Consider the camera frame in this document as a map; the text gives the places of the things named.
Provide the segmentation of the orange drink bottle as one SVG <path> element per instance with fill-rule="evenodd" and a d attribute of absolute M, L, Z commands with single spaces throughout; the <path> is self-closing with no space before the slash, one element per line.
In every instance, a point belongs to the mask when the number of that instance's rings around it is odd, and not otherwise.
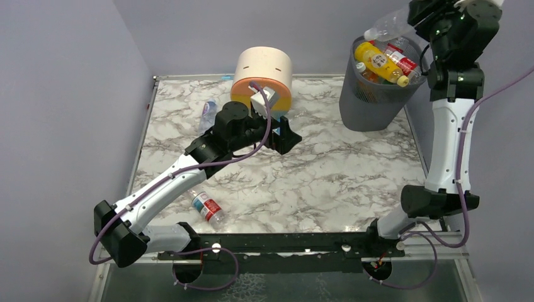
<path fill-rule="evenodd" d="M 363 62 L 356 63 L 356 70 L 367 81 L 376 83 L 376 84 L 379 83 L 378 75 L 376 75 L 376 73 L 372 72 L 369 68 L 367 68 Z"/>

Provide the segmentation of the yellow juice bottle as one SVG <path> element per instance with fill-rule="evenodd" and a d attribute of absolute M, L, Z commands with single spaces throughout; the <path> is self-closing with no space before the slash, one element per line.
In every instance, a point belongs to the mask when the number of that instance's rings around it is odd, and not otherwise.
<path fill-rule="evenodd" d="M 363 42 L 355 48 L 355 59 L 365 64 L 372 72 L 384 80 L 406 87 L 410 83 L 408 76 L 386 54 L 370 42 Z"/>

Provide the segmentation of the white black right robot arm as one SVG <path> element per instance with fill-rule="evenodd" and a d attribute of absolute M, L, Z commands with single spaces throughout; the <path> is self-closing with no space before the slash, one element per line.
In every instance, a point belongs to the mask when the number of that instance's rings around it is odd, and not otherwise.
<path fill-rule="evenodd" d="M 479 205 L 470 191 L 470 140 L 484 92 L 478 58 L 496 36 L 501 1 L 411 1 L 374 22 L 367 40 L 387 41 L 411 30 L 433 54 L 427 82 L 431 90 L 434 135 L 423 186 L 405 186 L 400 206 L 376 221 L 379 237 L 397 239 L 424 220 L 461 214 Z"/>

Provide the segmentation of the clear bottle white blue cap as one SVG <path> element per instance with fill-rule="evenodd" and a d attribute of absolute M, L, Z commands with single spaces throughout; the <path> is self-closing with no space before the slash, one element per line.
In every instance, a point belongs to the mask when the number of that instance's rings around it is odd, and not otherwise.
<path fill-rule="evenodd" d="M 405 6 L 397 11 L 389 13 L 380 18 L 375 24 L 363 34 L 366 41 L 386 42 L 399 38 L 414 31 L 414 27 L 408 21 L 409 6 Z"/>

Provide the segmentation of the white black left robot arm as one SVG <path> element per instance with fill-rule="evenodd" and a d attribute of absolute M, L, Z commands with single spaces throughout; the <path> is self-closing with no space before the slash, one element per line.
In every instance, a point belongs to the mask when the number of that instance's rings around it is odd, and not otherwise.
<path fill-rule="evenodd" d="M 213 126 L 194 139 L 164 173 L 116 203 L 102 200 L 94 207 L 96 242 L 120 268 L 146 253 L 181 250 L 190 242 L 183 226 L 164 228 L 161 235 L 149 233 L 147 226 L 158 213 L 225 166 L 252 156 L 235 158 L 234 152 L 253 145 L 254 152 L 266 147 L 284 155 L 301 141 L 286 117 L 269 118 L 240 102 L 226 103 L 215 115 Z"/>

